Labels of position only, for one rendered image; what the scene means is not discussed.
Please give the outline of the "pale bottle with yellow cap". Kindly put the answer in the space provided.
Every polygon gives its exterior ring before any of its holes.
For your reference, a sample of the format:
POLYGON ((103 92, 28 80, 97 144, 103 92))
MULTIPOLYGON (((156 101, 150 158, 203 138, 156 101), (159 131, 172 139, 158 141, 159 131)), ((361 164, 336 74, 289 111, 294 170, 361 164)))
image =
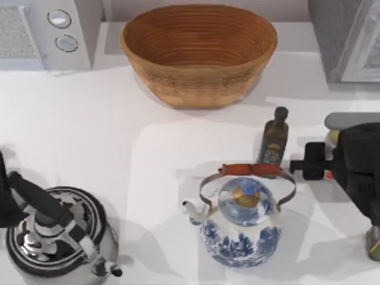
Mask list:
POLYGON ((333 150, 338 143, 339 130, 330 130, 325 138, 325 158, 326 160, 333 159, 333 150))

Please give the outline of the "dark olive oil bottle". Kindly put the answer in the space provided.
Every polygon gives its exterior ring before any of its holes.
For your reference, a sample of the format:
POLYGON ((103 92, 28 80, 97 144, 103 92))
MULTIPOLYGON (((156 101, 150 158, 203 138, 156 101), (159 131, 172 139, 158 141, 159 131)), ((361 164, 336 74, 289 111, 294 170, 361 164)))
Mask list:
POLYGON ((286 107, 276 107, 274 119, 265 124, 257 163, 281 164, 289 136, 289 126, 286 122, 288 114, 286 107))

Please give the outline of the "pale grey rounded box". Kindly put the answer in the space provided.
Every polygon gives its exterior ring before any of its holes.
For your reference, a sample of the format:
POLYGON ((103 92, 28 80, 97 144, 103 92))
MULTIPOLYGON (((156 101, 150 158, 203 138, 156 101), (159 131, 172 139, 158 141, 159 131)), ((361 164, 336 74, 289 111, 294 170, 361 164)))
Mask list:
POLYGON ((380 112, 333 112, 324 119, 325 127, 336 131, 372 122, 380 123, 380 112))

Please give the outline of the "blue and white kettle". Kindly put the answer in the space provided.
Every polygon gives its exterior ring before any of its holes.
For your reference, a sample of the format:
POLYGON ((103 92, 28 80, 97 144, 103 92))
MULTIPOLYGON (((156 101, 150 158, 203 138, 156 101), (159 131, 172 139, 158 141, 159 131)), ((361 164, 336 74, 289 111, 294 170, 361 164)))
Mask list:
POLYGON ((230 268, 250 268, 267 262, 281 237, 281 206, 297 188, 280 200, 260 177, 295 180, 277 164, 224 164, 200 183, 199 189, 223 177, 230 179, 211 197, 199 194, 202 207, 184 200, 183 208, 199 227, 202 244, 217 262, 230 268))

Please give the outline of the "green and yellow bottle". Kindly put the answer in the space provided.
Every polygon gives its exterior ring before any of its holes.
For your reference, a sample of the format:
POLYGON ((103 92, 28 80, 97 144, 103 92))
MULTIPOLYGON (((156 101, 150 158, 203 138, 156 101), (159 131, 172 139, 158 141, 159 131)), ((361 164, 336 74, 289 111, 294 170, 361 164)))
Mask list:
POLYGON ((380 262, 380 227, 371 226, 366 232, 365 248, 368 257, 376 262, 380 262))

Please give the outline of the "grey framed cabinet door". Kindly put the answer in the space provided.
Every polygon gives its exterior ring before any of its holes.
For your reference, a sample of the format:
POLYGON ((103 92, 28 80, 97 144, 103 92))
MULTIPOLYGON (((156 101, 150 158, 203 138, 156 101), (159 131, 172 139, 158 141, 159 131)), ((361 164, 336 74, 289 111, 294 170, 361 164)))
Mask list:
POLYGON ((380 0, 362 0, 338 65, 344 83, 380 83, 380 0))

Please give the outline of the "brown woven basket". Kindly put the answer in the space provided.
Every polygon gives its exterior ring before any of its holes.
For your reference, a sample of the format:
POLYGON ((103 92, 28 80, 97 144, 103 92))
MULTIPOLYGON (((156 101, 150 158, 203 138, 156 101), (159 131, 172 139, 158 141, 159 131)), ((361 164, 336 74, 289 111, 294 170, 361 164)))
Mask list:
POLYGON ((120 39, 138 78, 178 109, 234 103, 258 81, 278 43, 266 18, 217 4, 152 9, 126 23, 120 39))

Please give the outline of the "pale microwave oven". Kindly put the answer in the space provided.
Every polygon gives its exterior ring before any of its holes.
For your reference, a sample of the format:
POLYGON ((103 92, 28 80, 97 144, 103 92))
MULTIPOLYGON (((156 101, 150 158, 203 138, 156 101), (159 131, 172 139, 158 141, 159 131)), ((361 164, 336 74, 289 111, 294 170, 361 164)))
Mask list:
POLYGON ((103 16, 103 0, 0 0, 0 71, 91 70, 103 16), (53 27, 54 10, 66 11, 71 25, 53 27), (77 40, 75 52, 56 47, 65 34, 77 40))

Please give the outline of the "small microwave knob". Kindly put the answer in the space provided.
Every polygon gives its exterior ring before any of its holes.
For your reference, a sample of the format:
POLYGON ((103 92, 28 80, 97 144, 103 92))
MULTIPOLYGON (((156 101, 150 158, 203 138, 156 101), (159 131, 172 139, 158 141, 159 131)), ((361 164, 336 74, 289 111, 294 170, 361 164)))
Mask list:
POLYGON ((78 42, 72 36, 65 34, 55 39, 56 47, 66 53, 75 52, 78 49, 78 42))

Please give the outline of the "large microwave knob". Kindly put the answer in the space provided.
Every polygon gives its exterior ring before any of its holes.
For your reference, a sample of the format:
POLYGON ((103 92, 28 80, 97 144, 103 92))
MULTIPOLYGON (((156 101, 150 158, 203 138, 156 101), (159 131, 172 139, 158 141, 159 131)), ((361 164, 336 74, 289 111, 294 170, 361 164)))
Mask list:
POLYGON ((49 11, 47 13, 48 22, 55 28, 66 29, 72 23, 71 16, 62 9, 49 11))

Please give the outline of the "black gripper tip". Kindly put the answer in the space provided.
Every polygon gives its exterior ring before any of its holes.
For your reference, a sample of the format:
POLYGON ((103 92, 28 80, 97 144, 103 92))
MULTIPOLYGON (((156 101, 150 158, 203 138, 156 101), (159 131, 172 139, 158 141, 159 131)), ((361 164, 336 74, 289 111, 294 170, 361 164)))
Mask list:
POLYGON ((4 157, 0 151, 0 228, 15 227, 23 219, 24 213, 11 193, 4 157))

